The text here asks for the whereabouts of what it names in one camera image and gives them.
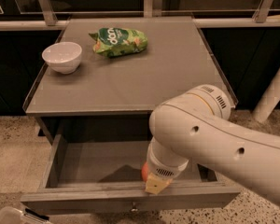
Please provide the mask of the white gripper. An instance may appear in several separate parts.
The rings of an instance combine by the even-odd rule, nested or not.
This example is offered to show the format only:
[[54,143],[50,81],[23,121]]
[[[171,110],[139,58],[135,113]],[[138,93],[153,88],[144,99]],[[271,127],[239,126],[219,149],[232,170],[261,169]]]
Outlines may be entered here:
[[178,177],[187,167],[188,159],[175,154],[153,138],[147,149],[147,166],[151,172],[147,175],[146,192],[159,194]]

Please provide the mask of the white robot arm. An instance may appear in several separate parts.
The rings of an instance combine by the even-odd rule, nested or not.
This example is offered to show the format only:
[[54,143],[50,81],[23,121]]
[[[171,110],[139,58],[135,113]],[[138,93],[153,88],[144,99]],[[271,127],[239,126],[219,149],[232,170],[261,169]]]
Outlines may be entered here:
[[190,160],[280,206],[280,136],[229,122],[221,89],[201,85],[158,105],[149,118],[147,185],[160,192]]

